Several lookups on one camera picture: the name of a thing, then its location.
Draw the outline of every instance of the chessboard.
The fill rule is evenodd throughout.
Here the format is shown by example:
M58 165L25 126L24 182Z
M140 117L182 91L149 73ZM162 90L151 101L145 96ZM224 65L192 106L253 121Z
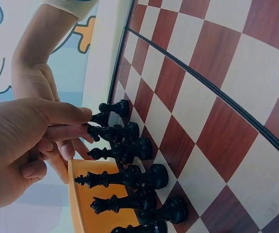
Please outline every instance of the chessboard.
M279 1L134 1L122 42L109 118L166 167L158 208L184 200L168 232L279 232Z

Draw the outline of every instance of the cartoon mural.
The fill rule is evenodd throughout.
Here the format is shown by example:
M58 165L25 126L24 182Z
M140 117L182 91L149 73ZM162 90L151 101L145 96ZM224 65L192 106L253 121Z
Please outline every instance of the cartoon mural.
M10 69L12 54L40 3L40 0L31 2L20 0L16 1L15 4L12 1L0 2L0 94L11 89ZM76 24L60 41L53 53L63 47L73 34L76 34L80 36L78 52L86 54L91 42L94 23L95 16L90 16L86 22Z
M11 58L41 0L0 0L0 101L13 99ZM49 58L61 101L81 106L97 5L57 45ZM67 186L48 167L46 177L0 209L0 233L72 233Z

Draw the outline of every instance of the black chess piece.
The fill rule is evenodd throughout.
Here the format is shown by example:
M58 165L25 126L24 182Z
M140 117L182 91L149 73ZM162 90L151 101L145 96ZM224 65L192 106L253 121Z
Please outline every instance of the black chess piece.
M101 127L107 127L109 121L109 113L98 113L92 116L91 122L97 123Z
M95 142L99 142L100 138L111 142L115 135L115 129L113 127L100 127L90 125L87 128L87 133L94 139Z
M154 221L147 225L139 225L133 227L129 225L127 228L116 227L111 233L168 233L167 224L165 221Z
M114 125L113 127L89 126L87 133L96 142L100 140L100 137L114 143L120 143L123 139L127 142L134 142L139 138L139 127L134 122L129 122L124 127L120 125Z
M75 180L75 182L81 184L83 183L83 185L86 183L89 188L93 188L97 185L103 185L108 188L110 184L123 185L123 176L127 173L141 173L141 170L137 165L130 165L123 171L114 174L108 174L107 171L104 171L101 174L87 172L86 177L83 177L83 175L81 175L80 177L76 178L77 180Z
M126 165L126 164L131 164L134 161L134 155L132 154L113 154L112 150L108 150L107 148L104 149L99 149L99 148L94 148L90 150L87 155L91 156L94 160L98 160L100 158L107 159L107 158L114 158L118 160L120 163Z
M129 102L127 100L120 100L118 103L115 104L101 103L98 108L102 113L115 112L120 117L127 117L130 110Z
M126 142L135 142L139 138L139 127L135 122L129 122L126 126L114 125L115 137L114 142L122 142L123 138Z
M165 220L173 224L184 222L188 218L188 207L182 198L173 197L165 201L159 209L138 212L139 222L148 224L151 221Z
M121 184L132 189L141 187L143 184L145 186L151 186L154 189L161 189L168 184L168 173L164 165L153 164L151 168L142 173L139 166L130 165L121 172L108 174L104 171L102 174L94 174L87 172L87 176L77 177L75 182L84 185L85 183L89 188L93 188L97 185L103 185L106 188L110 184Z
M140 160L152 157L152 144L149 139L141 137L133 143L121 142L113 147L113 155L134 155Z
M144 184L154 189L162 189L168 184L168 173L164 165L153 164L151 168L144 173L128 172L124 174L123 184L131 188L141 187Z
M156 193L151 187L140 187L133 194L118 198L112 195L109 199L94 198L91 207L98 215L104 211L118 213L120 209L149 210L156 208Z

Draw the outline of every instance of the white sleeve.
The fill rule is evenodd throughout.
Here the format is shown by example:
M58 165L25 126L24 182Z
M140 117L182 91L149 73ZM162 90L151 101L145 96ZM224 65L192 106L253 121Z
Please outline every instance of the white sleeve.
M82 21L96 5L98 0L42 0L42 2L43 4L48 4L68 13L71 13L78 18L78 21Z

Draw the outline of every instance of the orange tray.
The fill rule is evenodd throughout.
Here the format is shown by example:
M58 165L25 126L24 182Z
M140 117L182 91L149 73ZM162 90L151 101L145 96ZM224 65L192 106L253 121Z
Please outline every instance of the orange tray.
M93 197L102 199L110 198L113 194L118 198L128 195L126 188L122 185L112 184L108 188L96 186L89 189L86 185L81 186L74 182L74 178L86 175L88 171L100 174L119 172L115 162L70 160L68 162L69 174L69 202L75 233L110 233L117 226L137 226L139 222L132 209L121 209L119 213L105 211L97 215L90 207L94 201Z

